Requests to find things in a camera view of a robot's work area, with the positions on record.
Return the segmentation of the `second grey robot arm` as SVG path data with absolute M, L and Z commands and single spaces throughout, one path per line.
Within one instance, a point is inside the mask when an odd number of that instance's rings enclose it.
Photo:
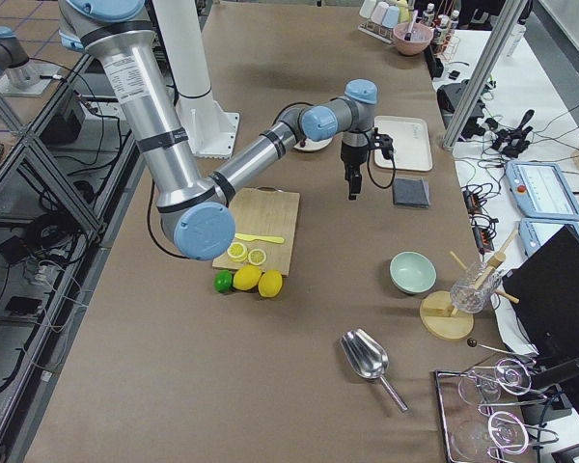
M 0 26 L 0 93 L 7 96 L 41 96 L 49 82 L 31 61 L 12 29 Z

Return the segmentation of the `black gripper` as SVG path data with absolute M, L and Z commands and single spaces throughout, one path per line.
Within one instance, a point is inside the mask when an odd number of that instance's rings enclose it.
M 345 168 L 345 181 L 349 183 L 349 198 L 356 200 L 362 189 L 361 166 L 367 162 L 369 146 L 341 145 L 341 159 Z

